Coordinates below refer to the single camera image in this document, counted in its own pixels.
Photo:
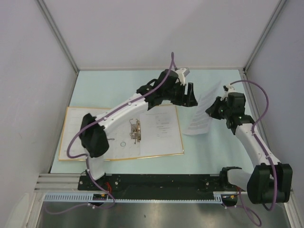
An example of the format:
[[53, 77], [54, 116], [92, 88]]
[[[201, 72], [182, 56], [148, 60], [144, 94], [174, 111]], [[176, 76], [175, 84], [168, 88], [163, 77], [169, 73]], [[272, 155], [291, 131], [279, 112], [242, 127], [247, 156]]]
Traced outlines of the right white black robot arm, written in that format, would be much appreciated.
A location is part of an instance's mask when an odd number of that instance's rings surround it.
[[240, 167], [224, 167], [219, 178], [223, 190], [240, 187], [253, 204], [285, 203], [289, 201], [293, 170], [281, 163], [253, 130], [254, 119], [245, 113], [245, 95], [229, 93], [225, 98], [216, 97], [206, 110], [213, 119], [226, 120], [227, 128], [245, 148], [254, 170], [249, 173]]

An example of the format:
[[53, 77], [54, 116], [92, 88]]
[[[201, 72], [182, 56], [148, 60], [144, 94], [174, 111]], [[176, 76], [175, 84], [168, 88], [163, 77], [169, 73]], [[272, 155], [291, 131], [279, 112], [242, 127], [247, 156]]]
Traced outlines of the yellow lever arch folder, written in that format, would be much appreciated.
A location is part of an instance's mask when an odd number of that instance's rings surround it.
[[[84, 108], [84, 107], [68, 107], [62, 140], [59, 148], [59, 161], [83, 161], [85, 160], [85, 149], [81, 145], [80, 138], [76, 138], [70, 149], [70, 157], [67, 156], [67, 148], [73, 137], [80, 131], [81, 122], [85, 114], [96, 116], [108, 112], [108, 109], [101, 108]], [[140, 114], [131, 119], [140, 119]], [[110, 134], [108, 134], [109, 149], [104, 154], [106, 161], [119, 161], [147, 158], [140, 155], [140, 142], [134, 144], [134, 140], [130, 138], [131, 126], [129, 120], [118, 126]]]

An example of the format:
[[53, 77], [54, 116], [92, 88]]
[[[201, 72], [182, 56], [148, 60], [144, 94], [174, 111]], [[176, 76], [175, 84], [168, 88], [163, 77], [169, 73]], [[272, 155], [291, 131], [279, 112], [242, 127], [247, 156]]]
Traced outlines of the white printed paper sheets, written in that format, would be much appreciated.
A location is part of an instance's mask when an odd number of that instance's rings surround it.
[[140, 114], [141, 157], [184, 154], [177, 110], [174, 105], [160, 105]]

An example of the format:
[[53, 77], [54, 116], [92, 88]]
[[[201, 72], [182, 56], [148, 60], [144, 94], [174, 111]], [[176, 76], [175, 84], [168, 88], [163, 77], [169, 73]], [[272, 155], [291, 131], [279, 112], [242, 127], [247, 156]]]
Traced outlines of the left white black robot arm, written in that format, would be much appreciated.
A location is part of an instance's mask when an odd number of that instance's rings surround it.
[[137, 114], [159, 106], [163, 101], [173, 105], [194, 107], [198, 102], [194, 95], [193, 83], [186, 83], [189, 69], [166, 69], [157, 79], [153, 79], [136, 90], [127, 101], [98, 116], [86, 114], [79, 135], [81, 145], [86, 150], [88, 184], [95, 190], [105, 184], [103, 155], [109, 149], [108, 134], [123, 122]]

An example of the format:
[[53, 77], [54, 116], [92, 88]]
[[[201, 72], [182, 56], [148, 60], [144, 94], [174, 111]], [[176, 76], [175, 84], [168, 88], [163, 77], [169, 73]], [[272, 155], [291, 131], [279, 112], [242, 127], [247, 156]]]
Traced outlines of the metal lever arch mechanism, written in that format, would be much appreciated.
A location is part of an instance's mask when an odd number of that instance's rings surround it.
[[134, 144], [141, 141], [141, 122], [139, 119], [133, 118], [129, 120], [131, 130], [130, 138], [134, 140]]

